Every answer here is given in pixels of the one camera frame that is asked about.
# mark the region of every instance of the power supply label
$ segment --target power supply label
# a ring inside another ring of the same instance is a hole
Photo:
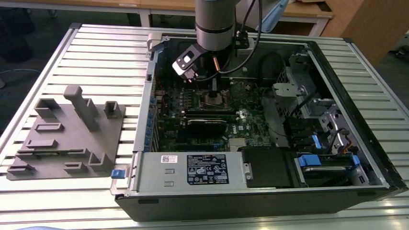
[[[226,155],[188,155],[188,184],[228,184]]]

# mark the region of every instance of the motherboard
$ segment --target motherboard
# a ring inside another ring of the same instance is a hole
[[[272,145],[261,106],[271,89],[247,80],[227,85],[212,92],[182,80],[158,82],[160,151],[237,151]]]

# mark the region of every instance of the black plastic cover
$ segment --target black plastic cover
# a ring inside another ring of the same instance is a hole
[[[295,158],[297,153],[287,147],[240,148],[243,161],[252,168],[248,188],[297,188],[301,187]]]

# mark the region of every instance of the table surface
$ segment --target table surface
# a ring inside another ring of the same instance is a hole
[[[158,10],[195,11],[195,0],[16,0],[50,4],[87,5],[102,7],[138,7]],[[333,12],[321,11],[315,3],[288,4],[284,16],[333,18]]]
[[[111,194],[112,183],[118,189],[124,189],[127,180],[114,181],[110,177],[7,180],[8,166],[14,164],[16,151],[22,148],[28,128],[36,120],[32,109],[38,99],[55,98],[58,102],[67,103],[63,97],[67,85],[82,85],[83,95],[92,98],[95,104],[118,101],[127,105],[116,167],[126,167],[132,162],[150,62],[147,39],[154,32],[195,34],[194,30],[87,24],[67,33],[39,77],[36,85],[42,87],[35,86],[23,103],[28,104],[27,109],[16,114],[10,131],[6,130],[0,138],[0,144],[7,143],[4,149],[0,145],[0,229],[15,230],[32,226],[63,229],[147,227],[152,230],[409,229],[409,192],[383,201],[361,203],[335,214],[138,223],[120,209]],[[409,112],[363,61],[363,56],[357,55],[357,51],[341,38],[279,34],[263,34],[263,37],[317,42],[396,170],[409,185]],[[8,132],[12,133],[11,138],[4,138]]]

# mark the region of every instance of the blue tab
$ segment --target blue tab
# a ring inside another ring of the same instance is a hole
[[[352,155],[352,161],[353,161],[353,164],[357,166],[360,165],[361,161],[360,161],[360,158],[357,155]]]
[[[303,157],[299,157],[299,164],[300,164],[301,167],[304,167],[307,165],[305,159]]]
[[[317,147],[317,149],[323,148],[317,135],[313,135],[313,140],[315,140],[315,146]]]
[[[320,166],[321,161],[319,158],[319,155],[311,154],[311,155],[303,155],[299,157],[299,164],[301,167],[304,166]]]
[[[111,173],[112,179],[126,179],[126,170],[114,169]]]

